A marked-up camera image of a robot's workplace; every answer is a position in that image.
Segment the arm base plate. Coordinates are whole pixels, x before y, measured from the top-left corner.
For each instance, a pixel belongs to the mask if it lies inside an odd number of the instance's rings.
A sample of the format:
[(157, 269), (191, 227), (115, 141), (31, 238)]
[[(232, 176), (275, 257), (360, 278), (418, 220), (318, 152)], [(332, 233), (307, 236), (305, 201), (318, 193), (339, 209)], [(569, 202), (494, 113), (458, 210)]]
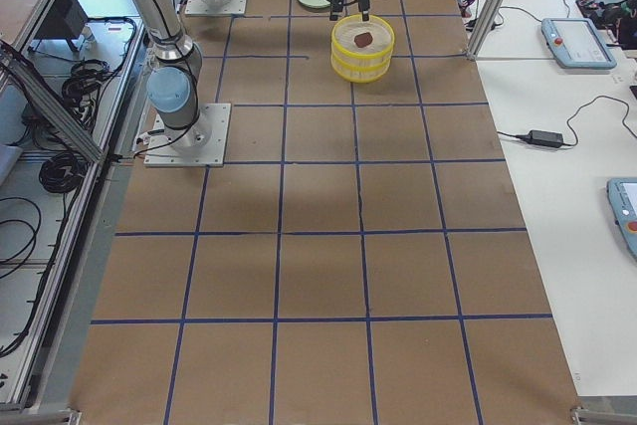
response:
[(245, 14), (247, 0), (188, 0), (186, 16), (224, 17)]
[(199, 106), (199, 118), (188, 132), (164, 126), (157, 113), (153, 127), (163, 132), (150, 138), (143, 163), (147, 167), (199, 167), (224, 165), (231, 116), (230, 104)]

